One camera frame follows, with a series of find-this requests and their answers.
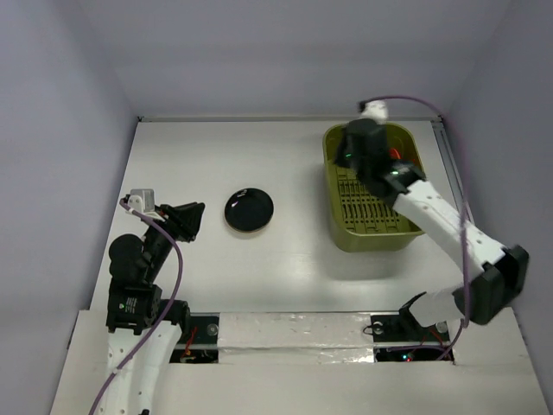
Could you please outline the orange red plate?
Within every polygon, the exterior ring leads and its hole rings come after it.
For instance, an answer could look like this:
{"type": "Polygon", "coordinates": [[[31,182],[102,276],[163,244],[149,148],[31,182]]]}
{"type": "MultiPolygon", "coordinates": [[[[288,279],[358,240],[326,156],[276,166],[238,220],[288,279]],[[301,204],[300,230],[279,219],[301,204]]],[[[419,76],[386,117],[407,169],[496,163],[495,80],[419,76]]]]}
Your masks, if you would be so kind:
{"type": "Polygon", "coordinates": [[[389,153],[390,153],[390,157],[391,157],[392,160],[402,160],[403,159],[401,153],[395,148],[390,148],[389,153]]]}

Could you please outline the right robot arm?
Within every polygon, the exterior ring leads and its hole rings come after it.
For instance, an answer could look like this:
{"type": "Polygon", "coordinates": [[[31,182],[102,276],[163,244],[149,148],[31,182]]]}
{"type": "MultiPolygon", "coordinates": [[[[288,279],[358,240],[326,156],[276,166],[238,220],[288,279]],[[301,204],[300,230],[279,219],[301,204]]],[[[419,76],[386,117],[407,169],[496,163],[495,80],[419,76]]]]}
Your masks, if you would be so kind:
{"type": "Polygon", "coordinates": [[[483,233],[435,189],[412,162],[390,155],[384,124],[358,118],[341,129],[334,162],[351,169],[368,192],[421,228],[459,267],[462,281],[422,292],[398,311],[397,327],[416,339],[429,326],[460,319],[487,325],[523,290],[530,255],[483,233]]]}

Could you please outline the beige patterned plate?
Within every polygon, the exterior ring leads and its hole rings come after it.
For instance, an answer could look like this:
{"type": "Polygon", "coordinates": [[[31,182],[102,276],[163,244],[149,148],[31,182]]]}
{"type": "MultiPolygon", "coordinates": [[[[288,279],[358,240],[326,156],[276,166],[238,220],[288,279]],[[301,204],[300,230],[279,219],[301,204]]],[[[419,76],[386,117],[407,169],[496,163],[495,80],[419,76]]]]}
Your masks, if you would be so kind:
{"type": "Polygon", "coordinates": [[[255,238],[257,236],[263,235],[264,233],[266,233],[266,231],[266,228],[258,229],[251,232],[242,232],[232,228],[228,230],[229,234],[233,235],[236,238],[255,238]]]}

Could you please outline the black teal plate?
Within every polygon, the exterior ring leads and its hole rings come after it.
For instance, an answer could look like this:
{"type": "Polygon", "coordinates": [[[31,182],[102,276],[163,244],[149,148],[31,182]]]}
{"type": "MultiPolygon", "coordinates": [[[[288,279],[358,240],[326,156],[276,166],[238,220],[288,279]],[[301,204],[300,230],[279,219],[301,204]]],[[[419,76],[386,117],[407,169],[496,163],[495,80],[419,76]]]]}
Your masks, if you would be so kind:
{"type": "Polygon", "coordinates": [[[271,197],[259,188],[242,188],[232,194],[224,207],[226,224],[241,233],[266,227],[275,212],[271,197]]]}

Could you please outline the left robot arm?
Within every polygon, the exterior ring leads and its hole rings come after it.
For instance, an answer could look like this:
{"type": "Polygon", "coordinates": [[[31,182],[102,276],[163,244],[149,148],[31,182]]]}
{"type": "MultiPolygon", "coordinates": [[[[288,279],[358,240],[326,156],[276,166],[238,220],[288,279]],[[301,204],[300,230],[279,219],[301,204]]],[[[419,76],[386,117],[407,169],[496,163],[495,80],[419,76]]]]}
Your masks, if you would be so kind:
{"type": "Polygon", "coordinates": [[[119,204],[148,229],[117,237],[108,250],[106,379],[89,412],[151,414],[170,356],[191,331],[188,303],[176,297],[184,271],[179,244],[196,239],[205,206],[157,206],[133,194],[119,204]]]}

